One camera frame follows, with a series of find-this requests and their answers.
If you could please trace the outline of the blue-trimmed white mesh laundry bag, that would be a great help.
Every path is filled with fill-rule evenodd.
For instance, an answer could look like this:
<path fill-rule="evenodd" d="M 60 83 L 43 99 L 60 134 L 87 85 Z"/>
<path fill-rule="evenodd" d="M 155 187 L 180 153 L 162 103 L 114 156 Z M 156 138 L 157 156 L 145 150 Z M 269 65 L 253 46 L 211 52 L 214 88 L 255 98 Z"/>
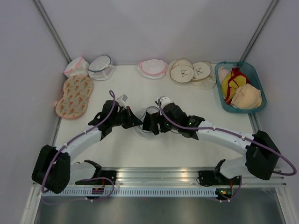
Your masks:
<path fill-rule="evenodd" d="M 151 113 L 159 112 L 159 109 L 156 106 L 142 108 L 136 113 L 136 117 L 141 121 L 143 121 L 147 112 L 151 114 Z M 133 127 L 133 133 L 135 134 L 136 137 L 142 140 L 155 140 L 162 137 L 161 134 L 154 135 L 154 133 L 152 132 L 143 130 L 142 125 Z"/>

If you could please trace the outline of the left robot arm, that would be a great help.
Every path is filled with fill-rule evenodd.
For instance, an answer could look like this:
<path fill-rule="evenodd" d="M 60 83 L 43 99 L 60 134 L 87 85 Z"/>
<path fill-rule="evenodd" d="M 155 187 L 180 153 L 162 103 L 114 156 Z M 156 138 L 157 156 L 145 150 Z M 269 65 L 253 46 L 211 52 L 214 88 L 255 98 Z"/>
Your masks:
<path fill-rule="evenodd" d="M 142 125 L 129 106 L 107 100 L 102 110 L 90 121 L 85 130 L 63 145 L 45 145 L 40 150 L 32 173 L 32 180 L 42 186 L 43 192 L 61 193 L 69 183 L 101 184 L 101 165 L 92 160 L 79 164 L 72 161 L 93 144 L 107 137 L 113 127 L 124 129 Z"/>

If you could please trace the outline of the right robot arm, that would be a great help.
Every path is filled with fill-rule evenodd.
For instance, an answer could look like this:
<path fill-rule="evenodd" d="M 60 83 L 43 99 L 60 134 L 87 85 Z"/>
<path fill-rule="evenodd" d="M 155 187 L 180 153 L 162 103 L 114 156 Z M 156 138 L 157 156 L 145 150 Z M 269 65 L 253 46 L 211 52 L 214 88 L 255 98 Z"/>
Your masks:
<path fill-rule="evenodd" d="M 147 112 L 142 129 L 154 135 L 175 130 L 185 138 L 213 142 L 240 154 L 241 157 L 237 159 L 218 162 L 213 173 L 214 181 L 218 184 L 225 184 L 229 179 L 247 173 L 269 180 L 279 159 L 280 151 L 268 133 L 227 130 L 202 117 L 187 115 L 174 103 L 167 104 L 160 112 Z"/>

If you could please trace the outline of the black bra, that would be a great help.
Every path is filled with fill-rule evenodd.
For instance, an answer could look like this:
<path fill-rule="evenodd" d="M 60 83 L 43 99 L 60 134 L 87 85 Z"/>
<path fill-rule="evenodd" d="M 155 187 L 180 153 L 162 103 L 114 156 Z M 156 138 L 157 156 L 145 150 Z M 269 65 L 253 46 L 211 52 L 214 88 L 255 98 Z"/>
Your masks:
<path fill-rule="evenodd" d="M 151 124 L 152 124 L 152 115 L 150 113 L 146 112 L 144 119 L 143 119 L 142 130 L 151 132 Z"/>

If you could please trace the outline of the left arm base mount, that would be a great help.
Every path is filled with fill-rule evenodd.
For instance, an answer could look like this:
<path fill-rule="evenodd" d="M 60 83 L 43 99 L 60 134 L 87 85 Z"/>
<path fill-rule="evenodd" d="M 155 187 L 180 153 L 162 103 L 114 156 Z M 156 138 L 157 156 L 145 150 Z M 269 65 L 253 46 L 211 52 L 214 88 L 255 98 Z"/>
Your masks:
<path fill-rule="evenodd" d="M 112 185 L 116 182 L 116 170 L 102 170 L 102 166 L 92 160 L 76 162 L 72 165 L 74 175 L 71 175 L 72 182 L 76 185 Z"/>

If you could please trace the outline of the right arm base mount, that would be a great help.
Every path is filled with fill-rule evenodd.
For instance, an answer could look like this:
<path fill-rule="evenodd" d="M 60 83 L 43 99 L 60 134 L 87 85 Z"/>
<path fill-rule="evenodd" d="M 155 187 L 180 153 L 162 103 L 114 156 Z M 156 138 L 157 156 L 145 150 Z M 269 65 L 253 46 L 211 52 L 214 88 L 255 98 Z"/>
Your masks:
<path fill-rule="evenodd" d="M 204 187 L 239 185 L 241 183 L 240 176 L 229 179 L 220 173 L 220 168 L 224 161 L 225 159 L 220 160 L 214 170 L 198 171 L 197 183 Z"/>

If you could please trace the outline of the beige peach bra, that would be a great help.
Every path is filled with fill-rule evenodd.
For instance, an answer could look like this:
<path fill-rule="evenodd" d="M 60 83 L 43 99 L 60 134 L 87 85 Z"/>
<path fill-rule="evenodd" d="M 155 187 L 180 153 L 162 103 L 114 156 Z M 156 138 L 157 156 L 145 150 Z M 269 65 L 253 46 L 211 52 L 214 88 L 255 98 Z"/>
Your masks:
<path fill-rule="evenodd" d="M 240 109 L 258 108 L 262 104 L 261 91 L 250 84 L 245 84 L 236 90 L 232 104 Z"/>

